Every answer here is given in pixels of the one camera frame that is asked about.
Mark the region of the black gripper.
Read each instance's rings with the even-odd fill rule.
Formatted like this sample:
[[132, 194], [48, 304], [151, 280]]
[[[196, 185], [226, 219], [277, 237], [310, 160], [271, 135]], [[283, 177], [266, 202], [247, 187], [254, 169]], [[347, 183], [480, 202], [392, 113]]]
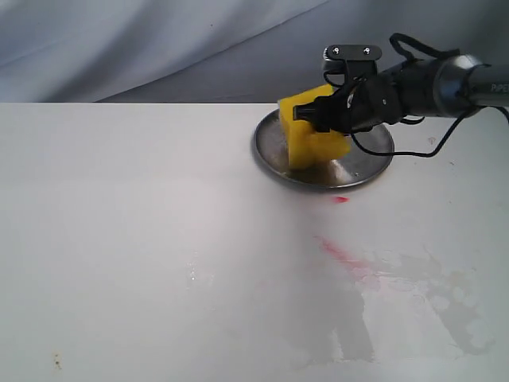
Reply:
[[400, 122], [402, 104], [389, 80], [372, 76], [333, 95], [294, 106], [293, 120], [309, 123], [316, 132], [364, 132], [380, 123]]

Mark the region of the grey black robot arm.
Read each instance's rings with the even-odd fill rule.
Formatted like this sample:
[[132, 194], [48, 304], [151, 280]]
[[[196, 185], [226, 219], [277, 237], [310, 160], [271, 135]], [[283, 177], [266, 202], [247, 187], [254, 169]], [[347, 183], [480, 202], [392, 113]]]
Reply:
[[508, 105], [508, 67], [471, 55], [395, 65], [293, 107], [292, 117], [317, 132], [343, 134], [400, 123], [407, 116], [458, 118], [482, 107]]

